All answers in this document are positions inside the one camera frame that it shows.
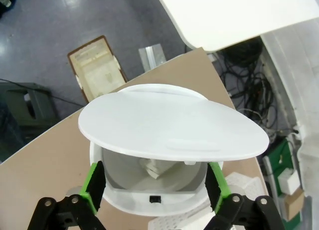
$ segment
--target small white box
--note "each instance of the small white box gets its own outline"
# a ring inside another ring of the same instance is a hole
[[[279,186],[281,192],[292,195],[297,188],[300,186],[300,180],[298,176],[298,172],[293,169],[286,168],[279,176],[278,176]]]

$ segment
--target green strip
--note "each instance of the green strip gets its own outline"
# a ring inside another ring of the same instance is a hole
[[[215,175],[216,180],[218,182],[218,186],[220,188],[220,197],[218,199],[218,202],[217,202],[217,205],[215,208],[215,213],[217,213],[222,202],[223,202],[223,199],[225,199],[229,195],[231,195],[231,191],[227,185],[226,179],[223,175],[223,172],[221,171],[219,164],[216,162],[210,162],[209,165],[211,166],[211,168],[214,172],[214,175]]]
[[[94,214],[96,214],[98,211],[97,211],[97,210],[95,209],[95,207],[94,207],[94,204],[93,204],[91,195],[90,195],[88,192],[86,192],[86,190],[87,190],[87,188],[88,188],[89,182],[91,181],[91,177],[92,177],[92,175],[93,175],[93,173],[94,173],[94,171],[95,171],[96,166],[97,166],[97,163],[93,163],[93,164],[91,165],[89,174],[88,174],[88,176],[86,177],[85,182],[84,182],[84,185],[82,186],[81,191],[80,191],[80,193],[79,193],[79,195],[81,195],[84,199],[86,199],[86,200],[88,201],[89,206],[91,207],[92,212],[93,212]]]

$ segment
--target white lid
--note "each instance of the white lid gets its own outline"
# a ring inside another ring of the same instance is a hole
[[[269,143],[263,129],[227,106],[147,91],[94,99],[82,110],[79,129],[114,152],[171,161],[245,159],[263,153]]]

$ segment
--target screw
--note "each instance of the screw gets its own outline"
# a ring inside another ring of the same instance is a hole
[[[261,204],[267,204],[267,200],[266,199],[260,199]]]
[[[240,198],[238,196],[233,196],[233,201],[237,203],[240,201]]]
[[[79,201],[78,197],[73,197],[71,200],[73,204],[76,204],[78,201]]]
[[[45,205],[46,207],[50,206],[50,205],[51,205],[51,200],[45,201],[45,202],[44,202],[44,205]]]

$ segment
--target white plastic basket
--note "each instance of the white plastic basket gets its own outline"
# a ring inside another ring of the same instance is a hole
[[[240,187],[245,192],[246,196],[251,200],[255,200],[258,196],[265,194],[261,180],[258,177],[250,178],[245,175],[234,172],[226,177],[226,181],[228,185]],[[185,221],[187,221],[187,223],[196,221],[202,216],[209,214],[210,212],[211,212],[210,202],[209,202],[209,199],[207,199],[205,203],[203,203],[199,207],[187,213],[153,219],[152,221],[149,222],[148,229],[149,230],[177,230],[177,229],[180,229],[179,226],[185,225],[183,224],[185,223]]]

